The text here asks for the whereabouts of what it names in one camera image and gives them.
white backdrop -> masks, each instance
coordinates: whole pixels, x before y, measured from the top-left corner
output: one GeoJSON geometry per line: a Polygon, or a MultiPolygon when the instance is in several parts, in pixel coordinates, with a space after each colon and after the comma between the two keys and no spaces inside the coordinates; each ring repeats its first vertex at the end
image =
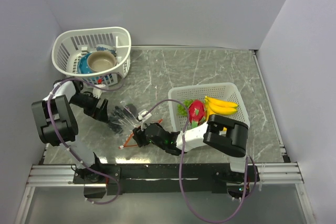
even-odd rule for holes
{"type": "Polygon", "coordinates": [[[287,0],[258,53],[318,223],[335,223],[336,0],[287,0]]]}
{"type": "Polygon", "coordinates": [[[61,30],[44,0],[0,0],[0,6],[0,223],[8,224],[45,147],[30,106],[61,77],[51,63],[61,30]]]}
{"type": "Polygon", "coordinates": [[[259,49],[285,0],[47,0],[62,29],[122,26],[134,45],[259,49]]]}

yellow banana bunch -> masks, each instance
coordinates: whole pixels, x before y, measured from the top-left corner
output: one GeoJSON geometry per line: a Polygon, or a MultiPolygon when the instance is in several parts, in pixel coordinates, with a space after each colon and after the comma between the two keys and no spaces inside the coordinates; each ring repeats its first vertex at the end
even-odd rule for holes
{"type": "Polygon", "coordinates": [[[212,97],[205,97],[206,100],[208,100],[210,103],[213,103],[214,105],[220,106],[220,107],[227,107],[227,108],[237,108],[238,104],[234,102],[226,102],[219,99],[215,99],[212,97]]]}
{"type": "Polygon", "coordinates": [[[205,108],[206,108],[206,121],[208,121],[209,116],[211,116],[212,114],[215,114],[215,112],[213,112],[209,106],[209,102],[207,100],[205,100],[205,108]]]}
{"type": "Polygon", "coordinates": [[[226,102],[211,97],[205,97],[205,104],[210,110],[219,115],[232,115],[237,112],[238,104],[234,102],[226,102]]]}

white plastic basket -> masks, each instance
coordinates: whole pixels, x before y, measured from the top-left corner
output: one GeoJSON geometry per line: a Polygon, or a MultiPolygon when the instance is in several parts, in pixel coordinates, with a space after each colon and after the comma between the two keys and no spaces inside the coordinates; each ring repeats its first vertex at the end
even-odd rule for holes
{"type": "MultiPolygon", "coordinates": [[[[180,102],[184,102],[189,99],[198,99],[204,102],[204,97],[213,97],[221,99],[228,102],[235,102],[239,105],[237,113],[227,116],[241,122],[244,122],[250,127],[250,121],[248,119],[248,114],[236,85],[230,82],[224,83],[213,83],[213,84],[202,84],[195,86],[186,86],[172,88],[168,92],[169,99],[175,99],[180,102]]],[[[169,102],[169,112],[170,120],[174,131],[181,131],[185,122],[187,120],[186,116],[181,116],[177,114],[177,103],[169,102]]]]}
{"type": "Polygon", "coordinates": [[[74,76],[92,84],[98,84],[101,79],[108,86],[118,83],[118,72],[125,77],[131,66],[131,37],[129,32],[122,27],[106,27],[95,29],[71,30],[57,37],[51,53],[55,68],[66,76],[74,76]],[[115,46],[118,64],[106,71],[79,74],[77,64],[79,59],[88,52],[96,51],[96,45],[104,44],[115,46]]]}

gray marble surface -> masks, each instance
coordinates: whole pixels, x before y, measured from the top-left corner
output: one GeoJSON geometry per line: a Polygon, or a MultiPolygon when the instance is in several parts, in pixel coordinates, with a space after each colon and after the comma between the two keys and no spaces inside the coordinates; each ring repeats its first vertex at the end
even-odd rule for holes
{"type": "MultiPolygon", "coordinates": [[[[279,142],[271,114],[251,51],[218,49],[163,49],[132,50],[131,69],[124,87],[115,92],[103,93],[109,100],[109,111],[120,101],[132,102],[138,110],[149,109],[158,101],[168,97],[173,87],[232,82],[237,85],[246,106],[250,129],[247,152],[258,163],[283,162],[279,142]]],[[[142,148],[119,149],[136,121],[124,120],[122,134],[115,134],[101,122],[83,114],[82,109],[72,106],[79,126],[79,137],[93,150],[102,163],[178,163],[180,157],[165,153],[154,145],[142,148]]],[[[154,112],[156,120],[171,131],[168,104],[159,105],[154,112]]],[[[185,155],[186,163],[225,163],[228,157],[203,146],[185,155]]],[[[48,147],[44,164],[71,164],[72,159],[65,151],[48,147]]]]}

blue bowl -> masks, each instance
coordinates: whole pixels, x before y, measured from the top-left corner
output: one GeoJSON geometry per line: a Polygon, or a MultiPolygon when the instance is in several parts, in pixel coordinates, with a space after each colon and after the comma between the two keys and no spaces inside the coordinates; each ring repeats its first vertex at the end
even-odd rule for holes
{"type": "Polygon", "coordinates": [[[88,65],[88,57],[90,56],[91,53],[83,56],[79,62],[78,62],[78,66],[77,66],[77,71],[78,73],[93,73],[92,70],[89,68],[88,65]]]}

